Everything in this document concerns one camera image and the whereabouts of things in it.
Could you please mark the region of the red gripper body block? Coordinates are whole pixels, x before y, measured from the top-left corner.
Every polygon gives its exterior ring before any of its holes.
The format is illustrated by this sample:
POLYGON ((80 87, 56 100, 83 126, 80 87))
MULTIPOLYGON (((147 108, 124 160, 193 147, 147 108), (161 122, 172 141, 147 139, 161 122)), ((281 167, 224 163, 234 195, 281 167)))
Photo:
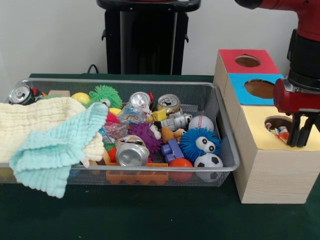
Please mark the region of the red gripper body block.
POLYGON ((273 89, 273 104, 280 113, 320 113, 320 94, 297 91, 288 79, 279 78, 273 89))

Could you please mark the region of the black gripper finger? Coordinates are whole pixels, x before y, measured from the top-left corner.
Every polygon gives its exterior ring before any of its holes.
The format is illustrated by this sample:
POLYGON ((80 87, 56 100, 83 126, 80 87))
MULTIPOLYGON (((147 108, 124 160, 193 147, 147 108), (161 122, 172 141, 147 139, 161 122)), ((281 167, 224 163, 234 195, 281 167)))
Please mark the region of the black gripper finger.
POLYGON ((310 136, 310 132, 311 132, 311 129, 312 129, 315 121, 316 121, 315 116, 309 116, 307 118, 307 120, 305 121, 304 126, 300 130, 299 138, 298 138, 298 141, 296 144, 296 146, 298 148, 302 148, 307 145, 307 142, 308 142, 308 139, 310 136))
POLYGON ((298 143, 299 136, 300 136, 300 114, 294 113, 292 115, 292 125, 289 131, 287 144, 290 147, 295 147, 298 143))

